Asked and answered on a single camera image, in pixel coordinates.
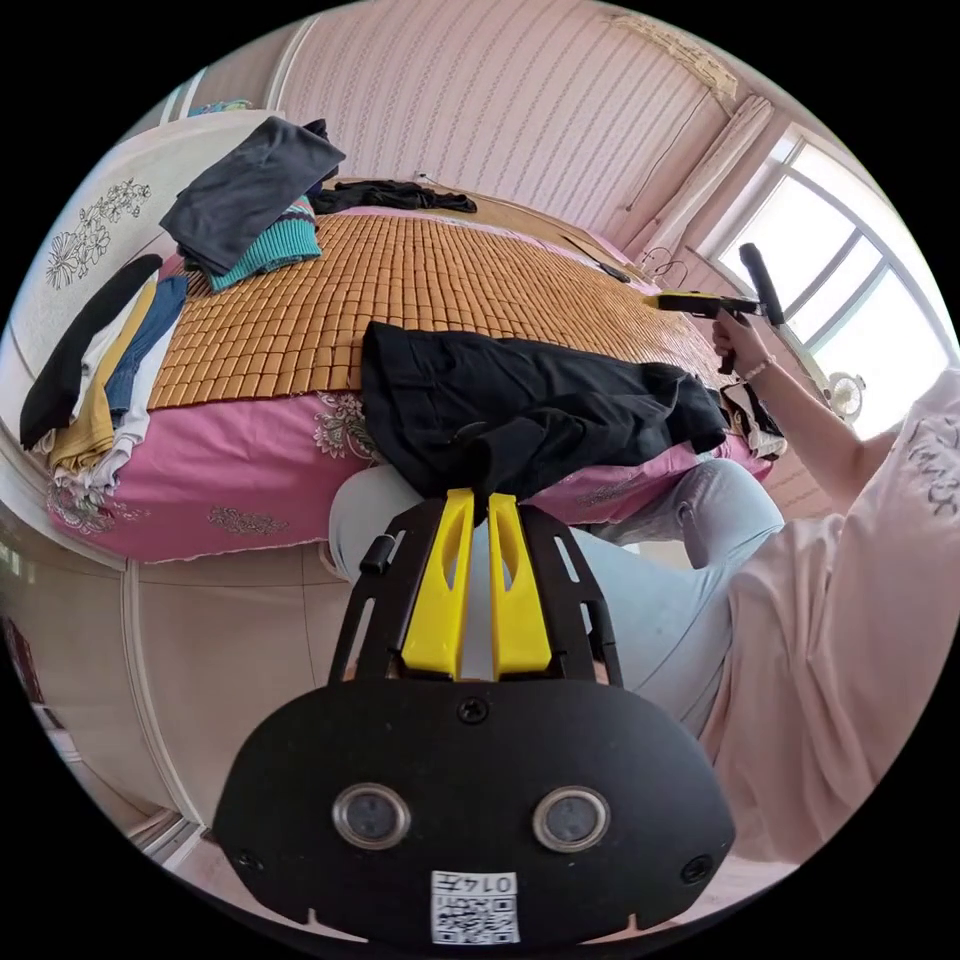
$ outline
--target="woman's arm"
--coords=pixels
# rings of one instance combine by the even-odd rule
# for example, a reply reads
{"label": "woman's arm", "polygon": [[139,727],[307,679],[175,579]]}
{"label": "woman's arm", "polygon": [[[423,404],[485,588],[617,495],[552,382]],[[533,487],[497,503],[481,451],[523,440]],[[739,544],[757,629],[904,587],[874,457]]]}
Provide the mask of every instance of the woman's arm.
{"label": "woman's arm", "polygon": [[[713,342],[719,356],[736,351],[740,376],[772,360],[757,332],[724,312],[714,322]],[[890,452],[899,430],[860,440],[776,362],[754,376],[750,385],[814,480],[839,510],[849,509]]]}

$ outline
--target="gray garment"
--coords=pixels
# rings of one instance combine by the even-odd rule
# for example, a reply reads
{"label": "gray garment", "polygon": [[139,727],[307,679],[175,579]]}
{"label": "gray garment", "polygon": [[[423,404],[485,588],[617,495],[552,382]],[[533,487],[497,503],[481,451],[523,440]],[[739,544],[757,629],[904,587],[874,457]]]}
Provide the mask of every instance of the gray garment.
{"label": "gray garment", "polygon": [[[330,510],[330,553],[354,582],[373,539],[421,501],[389,466],[354,474]],[[583,530],[573,535],[613,623],[624,686],[699,736],[733,641],[727,588],[741,564],[783,526],[762,486],[740,464],[711,460],[690,470],[665,497],[625,524],[657,539],[682,540],[694,569],[674,570]],[[462,673],[492,677],[487,525],[474,532]]]}
{"label": "gray garment", "polygon": [[291,203],[345,158],[328,140],[268,117],[178,194],[160,226],[186,256],[222,276]]}

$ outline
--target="window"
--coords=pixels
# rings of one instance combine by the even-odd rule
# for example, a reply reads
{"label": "window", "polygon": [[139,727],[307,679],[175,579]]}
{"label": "window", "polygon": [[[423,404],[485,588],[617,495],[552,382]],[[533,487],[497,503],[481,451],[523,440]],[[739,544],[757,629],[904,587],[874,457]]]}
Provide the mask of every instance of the window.
{"label": "window", "polygon": [[824,376],[863,377],[857,433],[894,426],[949,360],[960,359],[946,304],[910,232],[873,187],[796,132],[747,193],[703,252],[746,292],[739,248],[756,244],[801,352]]}

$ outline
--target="pink shirt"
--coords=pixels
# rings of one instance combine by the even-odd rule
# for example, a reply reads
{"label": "pink shirt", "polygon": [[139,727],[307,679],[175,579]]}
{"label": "pink shirt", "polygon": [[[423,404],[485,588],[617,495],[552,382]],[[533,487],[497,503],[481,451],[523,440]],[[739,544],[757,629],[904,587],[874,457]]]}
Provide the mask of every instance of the pink shirt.
{"label": "pink shirt", "polygon": [[734,643],[701,737],[734,852],[802,863],[900,752],[960,618],[960,370],[912,407],[845,517],[792,521],[730,586]]}

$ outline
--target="blue jeans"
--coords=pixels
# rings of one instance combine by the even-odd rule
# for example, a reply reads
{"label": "blue jeans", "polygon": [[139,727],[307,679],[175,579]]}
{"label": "blue jeans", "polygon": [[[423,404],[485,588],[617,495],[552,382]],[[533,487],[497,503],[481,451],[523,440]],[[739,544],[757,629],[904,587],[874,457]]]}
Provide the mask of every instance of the blue jeans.
{"label": "blue jeans", "polygon": [[[390,466],[352,476],[330,510],[330,552],[350,582],[373,539],[421,501]],[[740,464],[709,460],[619,524],[574,530],[610,610],[624,686],[694,736],[707,721],[733,641],[730,578],[783,526],[763,487]],[[680,540],[691,569],[672,569],[622,545]],[[487,525],[474,533],[463,675],[492,676]]]}

